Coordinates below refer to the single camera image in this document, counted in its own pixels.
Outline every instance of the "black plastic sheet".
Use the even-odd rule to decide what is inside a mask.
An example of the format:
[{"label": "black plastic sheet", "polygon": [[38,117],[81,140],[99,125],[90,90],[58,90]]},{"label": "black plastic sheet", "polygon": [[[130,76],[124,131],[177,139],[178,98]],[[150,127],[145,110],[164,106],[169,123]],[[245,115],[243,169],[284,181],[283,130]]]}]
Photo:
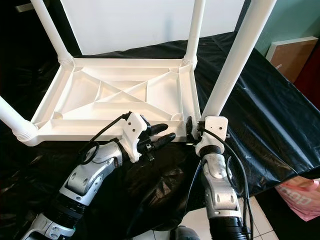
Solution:
[{"label": "black plastic sheet", "polygon": [[[235,36],[199,41],[194,73],[201,110]],[[86,57],[180,59],[186,47],[187,41],[174,41]],[[50,66],[36,74],[16,69],[15,80],[1,90],[26,119],[53,79],[57,66]],[[242,159],[252,195],[320,166],[320,112],[258,51],[251,53],[221,115],[229,120],[228,142]],[[27,147],[0,124],[0,239],[18,239],[59,190],[83,142]],[[155,155],[154,162],[125,162],[104,180],[72,239],[123,239],[180,223],[199,158],[183,143],[171,143]],[[197,179],[187,211],[204,206],[203,194]]]}]

